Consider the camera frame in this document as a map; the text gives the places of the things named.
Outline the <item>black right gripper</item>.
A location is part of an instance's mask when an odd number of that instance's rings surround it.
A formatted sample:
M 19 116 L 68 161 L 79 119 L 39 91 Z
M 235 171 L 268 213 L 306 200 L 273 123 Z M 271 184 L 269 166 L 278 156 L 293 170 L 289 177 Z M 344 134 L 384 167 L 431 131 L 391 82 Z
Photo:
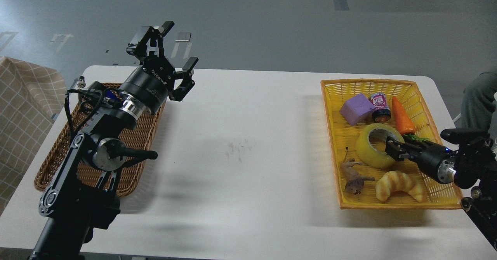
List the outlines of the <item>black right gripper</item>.
M 386 137 L 385 153 L 395 161 L 408 159 L 417 164 L 419 170 L 439 184 L 454 181 L 454 151 L 433 142 L 400 142 Z

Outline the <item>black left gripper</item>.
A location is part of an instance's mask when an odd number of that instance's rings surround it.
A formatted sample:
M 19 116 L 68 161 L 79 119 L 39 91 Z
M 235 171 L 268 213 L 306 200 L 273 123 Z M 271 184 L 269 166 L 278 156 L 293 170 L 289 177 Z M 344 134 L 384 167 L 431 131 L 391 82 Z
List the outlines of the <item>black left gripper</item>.
M 126 53 L 137 58 L 141 65 L 119 87 L 120 94 L 132 95 L 155 114 L 165 102 L 182 101 L 194 85 L 193 70 L 199 61 L 190 57 L 181 71 L 176 71 L 165 56 L 163 39 L 174 27 L 173 21 L 166 21 L 159 27 L 142 26 L 126 47 Z M 174 82 L 181 83 L 174 87 Z

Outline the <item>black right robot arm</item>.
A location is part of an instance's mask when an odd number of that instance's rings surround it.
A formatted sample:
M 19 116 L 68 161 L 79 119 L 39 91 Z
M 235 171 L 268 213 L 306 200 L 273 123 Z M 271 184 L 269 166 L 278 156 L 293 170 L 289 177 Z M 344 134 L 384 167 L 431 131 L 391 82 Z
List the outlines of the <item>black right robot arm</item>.
M 428 140 L 404 137 L 404 142 L 386 138 L 386 154 L 396 161 L 408 159 L 419 170 L 440 184 L 454 183 L 460 189 L 471 189 L 461 199 L 461 207 L 487 241 L 495 248 L 497 241 L 496 158 L 494 141 L 486 131 L 474 128 L 445 129 L 445 141 L 458 150 Z

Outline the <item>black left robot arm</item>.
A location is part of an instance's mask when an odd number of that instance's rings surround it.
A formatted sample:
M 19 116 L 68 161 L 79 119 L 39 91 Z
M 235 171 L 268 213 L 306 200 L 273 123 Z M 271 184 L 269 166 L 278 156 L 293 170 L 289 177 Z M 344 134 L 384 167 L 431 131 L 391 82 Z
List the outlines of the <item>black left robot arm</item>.
M 83 260 L 82 245 L 94 229 L 108 229 L 120 213 L 117 195 L 122 170 L 157 152 L 126 147 L 120 139 L 144 114 L 155 115 L 167 99 L 182 101 L 195 85 L 190 57 L 181 71 L 170 63 L 164 37 L 175 23 L 143 26 L 126 48 L 139 65 L 114 89 L 95 81 L 67 90 L 64 111 L 69 126 L 67 152 L 39 200 L 38 212 L 47 217 L 30 260 Z

